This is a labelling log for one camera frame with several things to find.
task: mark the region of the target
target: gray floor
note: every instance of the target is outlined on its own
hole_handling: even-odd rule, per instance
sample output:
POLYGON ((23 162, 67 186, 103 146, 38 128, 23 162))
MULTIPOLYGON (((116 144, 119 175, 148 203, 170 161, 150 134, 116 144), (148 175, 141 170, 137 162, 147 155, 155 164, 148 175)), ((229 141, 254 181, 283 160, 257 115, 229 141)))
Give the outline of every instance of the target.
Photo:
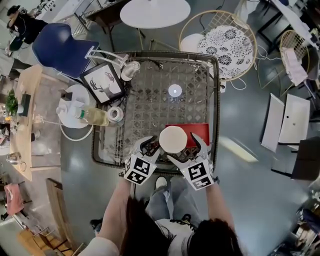
MULTIPOLYGON (((222 0, 188 2, 192 17, 199 12, 217 8, 222 0)), ((237 4, 237 0, 226 0, 222 9, 233 12, 237 4)), ((254 31, 257 31, 273 14, 271 10, 262 18, 259 11, 256 11, 249 17, 248 23, 254 31)), ((148 37, 145 46, 149 44, 148 39, 154 37, 177 47, 178 35, 184 23, 163 29, 144 30, 148 37)), ((269 32, 275 34, 283 27, 286 27, 285 22, 280 22, 269 32)), ((120 24, 112 33, 116 51, 140 49, 135 29, 120 24)), ((104 35, 99 27, 92 27, 88 38, 98 40, 101 48, 110 50, 108 35, 104 35)), ((257 41, 259 45, 265 47, 260 38, 257 37, 257 41)), ((261 77, 265 78, 276 64, 265 60, 261 64, 263 67, 261 77)), ((291 172, 294 157, 288 147, 279 146, 277 154, 274 155, 260 145, 269 95, 270 92, 278 95, 279 87, 274 83, 261 90, 254 68, 242 78, 247 83, 245 90, 235 90, 230 83, 227 83, 226 92, 221 95, 220 136, 245 145, 253 152, 258 162, 246 162, 220 145, 215 174, 221 180, 220 186, 233 214, 236 232, 243 247, 250 255, 265 256, 286 236, 295 223, 296 210, 308 198, 308 186, 270 171, 271 166, 274 166, 291 172)), ((234 85, 243 86, 239 80, 235 81, 234 85)), ((308 96, 305 89, 300 91, 293 89, 291 93, 302 97, 308 96)), ((68 134, 76 137, 85 132, 85 130, 70 129, 68 134)), ((315 127, 311 127, 308 135, 314 133, 315 127)), ((91 144, 91 136, 79 142, 61 137, 63 193, 74 237, 78 243, 89 243, 94 237, 89 221, 101 218, 119 180, 119 170, 94 164, 91 159, 91 144)), ((137 196, 149 196, 156 178, 153 176, 146 184, 139 186, 137 196)), ((201 216, 207 218, 205 191, 194 191, 193 194, 201 216)))

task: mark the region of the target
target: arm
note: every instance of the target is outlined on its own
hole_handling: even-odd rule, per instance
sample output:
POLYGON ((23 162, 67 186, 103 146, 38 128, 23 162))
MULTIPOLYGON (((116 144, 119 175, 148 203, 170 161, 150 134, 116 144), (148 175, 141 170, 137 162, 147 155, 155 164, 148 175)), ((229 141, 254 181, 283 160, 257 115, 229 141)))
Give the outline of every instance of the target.
POLYGON ((208 215, 211 220, 220 219, 235 230, 234 219, 229 211, 220 187, 217 183, 205 188, 208 204, 208 215))
POLYGON ((13 18, 12 18, 12 19, 10 20, 10 22, 9 22, 9 27, 12 27, 12 25, 15 23, 18 15, 19 15, 19 13, 20 13, 19 10, 17 10, 17 11, 15 12, 13 18))
POLYGON ((130 195, 131 182, 122 179, 116 186, 104 212, 102 227, 97 235, 111 240, 120 250, 126 229, 126 207, 130 195))

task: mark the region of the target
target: round white lid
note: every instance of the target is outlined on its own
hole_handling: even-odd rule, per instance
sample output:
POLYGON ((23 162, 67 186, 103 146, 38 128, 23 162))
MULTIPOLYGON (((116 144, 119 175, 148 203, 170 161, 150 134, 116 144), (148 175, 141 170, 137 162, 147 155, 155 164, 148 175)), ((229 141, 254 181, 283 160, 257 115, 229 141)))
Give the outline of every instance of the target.
POLYGON ((178 126, 168 126, 159 136, 161 148, 168 153, 179 153, 187 145, 188 136, 185 131, 178 126))

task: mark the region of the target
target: metal grid table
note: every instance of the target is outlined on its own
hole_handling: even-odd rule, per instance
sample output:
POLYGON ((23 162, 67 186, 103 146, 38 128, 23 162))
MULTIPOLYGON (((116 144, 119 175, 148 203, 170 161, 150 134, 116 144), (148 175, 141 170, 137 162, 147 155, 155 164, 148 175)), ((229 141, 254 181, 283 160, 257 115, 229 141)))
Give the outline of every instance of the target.
MULTIPOLYGON (((124 125, 118 128, 95 127, 92 137, 93 160, 121 168, 137 140, 145 136, 159 136, 167 124, 209 123, 211 144, 208 151, 215 164, 220 112, 218 61, 210 55, 173 51, 126 54, 129 54, 131 61, 140 62, 141 69, 126 87, 127 96, 112 103, 124 110, 124 125), (182 87, 179 97, 169 95, 168 88, 172 84, 182 87)), ((110 108, 109 105, 98 107, 104 110, 110 108)), ((151 144, 146 153, 152 152, 156 144, 151 144)), ((196 148, 186 148, 177 156, 186 160, 193 158, 196 153, 196 148)), ((163 150, 157 167, 156 173, 179 174, 163 150)))

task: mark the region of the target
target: patterned cushion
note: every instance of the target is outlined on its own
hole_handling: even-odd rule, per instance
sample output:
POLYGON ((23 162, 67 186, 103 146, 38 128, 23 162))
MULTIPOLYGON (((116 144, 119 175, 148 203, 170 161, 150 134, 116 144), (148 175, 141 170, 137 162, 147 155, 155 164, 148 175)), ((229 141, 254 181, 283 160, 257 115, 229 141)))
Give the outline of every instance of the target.
POLYGON ((231 79, 245 72, 253 61, 250 39, 234 26, 213 28, 198 44, 198 52, 215 56, 220 78, 231 79))

